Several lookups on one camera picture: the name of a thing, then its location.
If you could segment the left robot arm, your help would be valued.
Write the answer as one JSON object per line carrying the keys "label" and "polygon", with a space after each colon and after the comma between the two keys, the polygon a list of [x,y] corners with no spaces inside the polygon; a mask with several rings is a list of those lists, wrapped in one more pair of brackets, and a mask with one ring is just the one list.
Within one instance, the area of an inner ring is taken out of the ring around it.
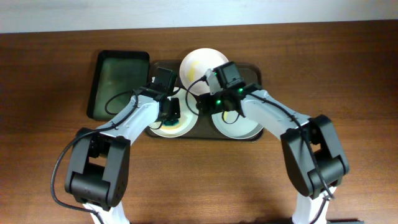
{"label": "left robot arm", "polygon": [[148,84],[131,90],[129,103],[110,121],[96,128],[80,129],[68,148],[71,158],[65,191],[95,223],[128,223],[121,203],[129,177],[130,148],[152,123],[180,116],[173,98],[177,74],[161,68]]}

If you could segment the green yellow sponge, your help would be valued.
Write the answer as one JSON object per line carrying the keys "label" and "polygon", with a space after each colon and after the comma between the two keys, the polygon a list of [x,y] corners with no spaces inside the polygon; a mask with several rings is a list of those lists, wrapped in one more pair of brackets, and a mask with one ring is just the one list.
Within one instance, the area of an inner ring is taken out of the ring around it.
{"label": "green yellow sponge", "polygon": [[162,128],[166,130],[174,130],[178,129],[179,127],[181,127],[179,119],[166,120],[162,124]]}

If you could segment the white plate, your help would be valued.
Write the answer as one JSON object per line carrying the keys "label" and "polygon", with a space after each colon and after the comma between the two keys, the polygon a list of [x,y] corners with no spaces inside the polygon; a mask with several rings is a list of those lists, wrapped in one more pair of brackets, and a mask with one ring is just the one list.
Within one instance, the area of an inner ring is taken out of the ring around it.
{"label": "white plate", "polygon": [[176,94],[169,97],[178,98],[178,102],[180,105],[180,120],[181,127],[174,130],[166,130],[160,126],[160,121],[154,122],[149,125],[149,129],[158,136],[165,137],[165,138],[176,138],[188,133],[196,124],[198,120],[198,116],[193,114],[187,107],[187,103],[185,101],[186,90],[183,88],[178,89],[177,87],[174,88]]}
{"label": "white plate", "polygon": [[179,75],[181,82],[188,89],[194,81],[205,75],[205,81],[194,84],[189,92],[196,96],[205,93],[214,95],[216,92],[221,91],[222,88],[213,69],[227,62],[229,60],[215,49],[196,49],[190,52],[180,64]]}

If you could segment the white plate top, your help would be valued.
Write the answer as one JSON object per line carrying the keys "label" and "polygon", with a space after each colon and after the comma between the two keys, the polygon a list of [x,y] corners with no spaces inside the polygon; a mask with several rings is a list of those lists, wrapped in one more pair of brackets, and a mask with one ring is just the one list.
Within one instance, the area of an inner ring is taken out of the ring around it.
{"label": "white plate top", "polygon": [[189,92],[196,96],[205,93],[214,95],[216,92],[221,91],[222,88],[213,69],[227,62],[229,60],[215,49],[196,49],[190,52],[180,64],[179,75],[181,82],[188,89],[194,81],[205,75],[205,81],[194,84]]}

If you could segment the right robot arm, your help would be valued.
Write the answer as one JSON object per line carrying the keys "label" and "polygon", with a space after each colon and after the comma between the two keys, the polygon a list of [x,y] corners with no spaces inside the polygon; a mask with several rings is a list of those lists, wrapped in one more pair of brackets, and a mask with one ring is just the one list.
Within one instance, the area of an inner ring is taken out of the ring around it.
{"label": "right robot arm", "polygon": [[288,177],[298,192],[291,223],[326,223],[333,194],[350,170],[331,119],[300,114],[259,84],[246,84],[234,62],[206,69],[200,80],[210,88],[199,96],[200,114],[236,111],[280,140]]}

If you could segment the brown serving tray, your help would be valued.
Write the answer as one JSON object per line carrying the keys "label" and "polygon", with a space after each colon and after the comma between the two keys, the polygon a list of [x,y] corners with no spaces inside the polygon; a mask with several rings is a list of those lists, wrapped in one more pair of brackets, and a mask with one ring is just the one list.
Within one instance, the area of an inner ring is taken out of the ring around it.
{"label": "brown serving tray", "polygon": [[[159,67],[166,68],[172,70],[173,72],[179,73],[181,61],[168,61],[168,60],[159,60],[158,62],[153,63],[150,66],[149,75],[151,78],[157,74],[157,70]],[[244,78],[244,81],[248,84],[250,83],[258,83],[261,84],[261,71],[252,64],[249,63],[237,63],[239,68],[239,72],[241,76]],[[161,138],[161,136],[153,133],[149,127],[145,130],[146,134],[153,138]],[[186,134],[176,137],[180,139],[202,139],[202,140],[228,140],[228,141],[257,141],[262,137],[264,133],[263,130],[249,139],[232,139],[226,137],[222,133],[220,133],[214,126],[211,116],[202,116],[199,117],[194,127]]]}

